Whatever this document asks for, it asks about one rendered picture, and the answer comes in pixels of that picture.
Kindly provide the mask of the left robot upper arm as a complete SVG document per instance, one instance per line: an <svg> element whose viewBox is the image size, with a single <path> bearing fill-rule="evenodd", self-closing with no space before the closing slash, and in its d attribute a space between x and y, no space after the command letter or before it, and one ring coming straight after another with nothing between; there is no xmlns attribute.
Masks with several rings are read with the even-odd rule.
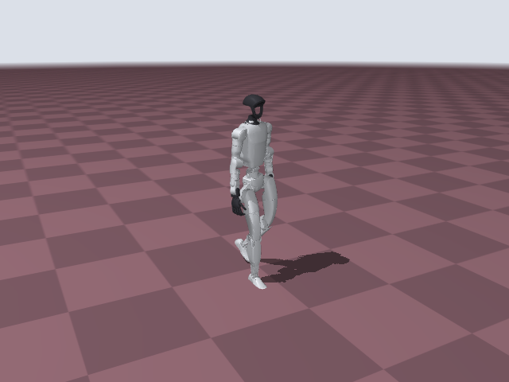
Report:
<svg viewBox="0 0 509 382"><path fill-rule="evenodd" d="M267 142L266 142L266 155L265 158L269 158L271 155L274 154L274 149L270 147L271 142L271 131L272 131L272 125L270 123L266 123L267 125Z"/></svg>

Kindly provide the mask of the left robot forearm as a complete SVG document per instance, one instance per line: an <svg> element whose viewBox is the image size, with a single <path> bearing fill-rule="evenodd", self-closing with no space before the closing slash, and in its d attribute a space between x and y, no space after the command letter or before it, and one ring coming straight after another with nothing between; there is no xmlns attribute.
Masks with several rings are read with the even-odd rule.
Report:
<svg viewBox="0 0 509 382"><path fill-rule="evenodd" d="M265 175L273 174L273 155L271 155L269 158L264 158L264 167L265 167Z"/></svg>

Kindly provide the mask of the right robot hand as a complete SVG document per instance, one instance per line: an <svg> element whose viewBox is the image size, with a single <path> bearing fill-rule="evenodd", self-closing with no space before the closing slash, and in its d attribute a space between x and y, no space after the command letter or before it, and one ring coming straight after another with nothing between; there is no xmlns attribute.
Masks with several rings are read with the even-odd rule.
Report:
<svg viewBox="0 0 509 382"><path fill-rule="evenodd" d="M236 192L236 195L232 195L231 196L233 197L232 198L232 201L231 201L231 206L232 206L232 212L234 214L237 214L237 215L246 215L245 213L242 212L241 208L242 207L244 210L247 210L241 203L241 200L239 199L239 196L240 196L240 191L239 191L239 188L237 188L235 190Z"/></svg>

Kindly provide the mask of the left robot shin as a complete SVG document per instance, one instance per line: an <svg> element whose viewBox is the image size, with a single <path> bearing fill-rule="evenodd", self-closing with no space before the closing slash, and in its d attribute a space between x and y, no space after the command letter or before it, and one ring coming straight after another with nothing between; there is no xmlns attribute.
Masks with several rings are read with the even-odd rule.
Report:
<svg viewBox="0 0 509 382"><path fill-rule="evenodd" d="M264 235L270 228L269 227L268 228L260 228L260 235L261 236ZM244 248L246 248L246 246L247 246L247 245L245 246L245 244L247 244L247 239L245 239L242 243L242 246L244 246Z"/></svg>

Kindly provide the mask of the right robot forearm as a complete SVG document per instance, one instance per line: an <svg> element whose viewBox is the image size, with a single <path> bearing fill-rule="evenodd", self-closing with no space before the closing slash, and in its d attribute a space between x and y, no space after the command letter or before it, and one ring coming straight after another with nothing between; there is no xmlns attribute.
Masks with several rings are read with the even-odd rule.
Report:
<svg viewBox="0 0 509 382"><path fill-rule="evenodd" d="M236 195L235 190L237 188L239 188L239 184L240 184L239 183L240 170L236 169L236 166L237 166L237 161L233 158L231 160L231 164L230 164L230 174L231 174L231 181L230 181L231 189L230 189L230 192L231 192L232 195Z"/></svg>

